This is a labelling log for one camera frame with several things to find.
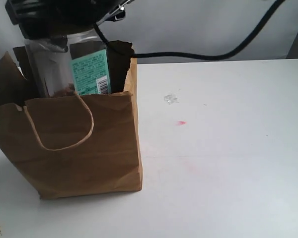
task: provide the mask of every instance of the teal label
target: teal label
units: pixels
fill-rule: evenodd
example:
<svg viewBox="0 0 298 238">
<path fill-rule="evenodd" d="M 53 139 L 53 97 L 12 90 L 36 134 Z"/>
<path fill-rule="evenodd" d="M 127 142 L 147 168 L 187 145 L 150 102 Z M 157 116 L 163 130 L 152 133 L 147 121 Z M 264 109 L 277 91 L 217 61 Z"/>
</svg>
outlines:
<svg viewBox="0 0 298 238">
<path fill-rule="evenodd" d="M 79 95 L 111 93 L 106 50 L 72 60 L 71 68 Z"/>
</svg>

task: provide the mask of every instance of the paper bag handle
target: paper bag handle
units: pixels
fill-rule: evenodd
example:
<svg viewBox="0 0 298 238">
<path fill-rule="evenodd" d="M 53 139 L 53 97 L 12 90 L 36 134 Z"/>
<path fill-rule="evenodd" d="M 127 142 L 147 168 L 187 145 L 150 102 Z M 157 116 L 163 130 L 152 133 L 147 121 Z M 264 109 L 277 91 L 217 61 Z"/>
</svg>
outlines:
<svg viewBox="0 0 298 238">
<path fill-rule="evenodd" d="M 74 93 L 75 96 L 77 97 L 77 99 L 79 99 L 79 101 L 82 103 L 82 105 L 84 106 L 84 108 L 88 111 L 89 115 L 90 115 L 90 119 L 91 119 L 91 126 L 90 126 L 90 130 L 89 130 L 89 133 L 82 139 L 80 140 L 79 142 L 73 144 L 73 145 L 70 145 L 70 146 L 67 146 L 67 147 L 64 147 L 64 148 L 60 148 L 60 149 L 49 149 L 47 147 L 45 147 L 41 141 L 41 138 L 38 134 L 38 131 L 36 130 L 35 128 L 35 124 L 34 124 L 34 121 L 28 111 L 28 108 L 26 106 L 23 107 L 24 109 L 24 112 L 25 112 L 25 115 L 26 117 L 28 118 L 30 124 L 31 124 L 31 127 L 32 127 L 32 130 L 34 132 L 34 135 L 35 135 L 35 139 L 37 140 L 37 142 L 39 143 L 40 147 L 42 149 L 45 149 L 45 150 L 48 150 L 48 151 L 62 151 L 62 150 L 67 150 L 67 149 L 72 149 L 72 148 L 75 148 L 81 144 L 83 144 L 85 141 L 87 141 L 91 135 L 93 134 L 93 130 L 94 130 L 94 117 L 93 117 L 93 113 L 91 112 L 91 110 L 89 109 L 88 105 L 84 102 L 84 100 L 75 92 Z"/>
</svg>

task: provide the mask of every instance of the white table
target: white table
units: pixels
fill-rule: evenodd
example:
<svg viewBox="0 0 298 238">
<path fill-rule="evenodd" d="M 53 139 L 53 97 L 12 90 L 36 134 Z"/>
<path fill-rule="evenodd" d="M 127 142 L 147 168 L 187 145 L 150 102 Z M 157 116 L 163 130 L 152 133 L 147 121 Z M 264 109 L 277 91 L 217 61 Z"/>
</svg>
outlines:
<svg viewBox="0 0 298 238">
<path fill-rule="evenodd" d="M 298 59 L 139 65 L 138 102 L 141 192 L 40 201 L 0 151 L 2 237 L 298 238 Z"/>
</svg>

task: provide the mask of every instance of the black cable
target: black cable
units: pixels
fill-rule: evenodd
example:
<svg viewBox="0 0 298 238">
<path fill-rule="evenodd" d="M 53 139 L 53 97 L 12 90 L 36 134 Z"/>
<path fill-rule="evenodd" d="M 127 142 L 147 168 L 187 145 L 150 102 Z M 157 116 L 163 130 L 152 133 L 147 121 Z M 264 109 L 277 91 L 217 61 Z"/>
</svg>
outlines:
<svg viewBox="0 0 298 238">
<path fill-rule="evenodd" d="M 265 15 L 260 20 L 260 22 L 257 24 L 255 29 L 246 37 L 246 39 L 234 50 L 226 54 L 218 55 L 218 56 L 204 56 L 204 55 L 181 53 L 181 52 L 157 52 L 157 53 L 146 53 L 146 54 L 133 54 L 131 57 L 133 58 L 183 57 L 183 58 L 190 58 L 190 59 L 196 59 L 196 60 L 208 60 L 208 61 L 218 61 L 218 60 L 225 60 L 225 59 L 231 58 L 237 55 L 238 53 L 240 53 L 242 50 L 244 50 L 255 39 L 255 37 L 261 32 L 261 30 L 264 28 L 264 26 L 267 24 L 267 22 L 270 20 L 270 18 L 274 15 L 276 10 L 280 7 L 280 5 L 284 1 L 285 0 L 276 0 L 273 3 L 273 5 L 268 9 L 268 11 L 265 13 Z M 98 34 L 99 38 L 104 42 L 104 44 L 108 48 L 110 48 L 111 50 L 113 50 L 114 52 L 120 55 L 124 55 L 123 53 L 119 52 L 118 50 L 116 50 L 114 47 L 110 45 L 110 42 L 106 39 L 106 37 L 101 32 L 97 24 L 94 25 L 94 29 Z"/>
</svg>

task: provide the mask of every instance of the white wall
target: white wall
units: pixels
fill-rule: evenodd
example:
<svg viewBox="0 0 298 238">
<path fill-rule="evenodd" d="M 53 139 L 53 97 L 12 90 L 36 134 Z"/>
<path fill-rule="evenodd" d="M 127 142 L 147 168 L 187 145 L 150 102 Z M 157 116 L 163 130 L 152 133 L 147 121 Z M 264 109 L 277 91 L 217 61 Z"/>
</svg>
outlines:
<svg viewBox="0 0 298 238">
<path fill-rule="evenodd" d="M 135 0 L 127 18 L 101 26 L 111 39 L 131 41 L 138 53 L 183 51 L 216 55 L 236 47 L 255 27 L 274 0 Z M 22 45 L 0 0 L 0 57 Z M 234 60 L 285 58 L 298 32 L 298 0 L 287 0 L 263 32 Z M 186 59 L 144 59 L 174 62 Z"/>
</svg>

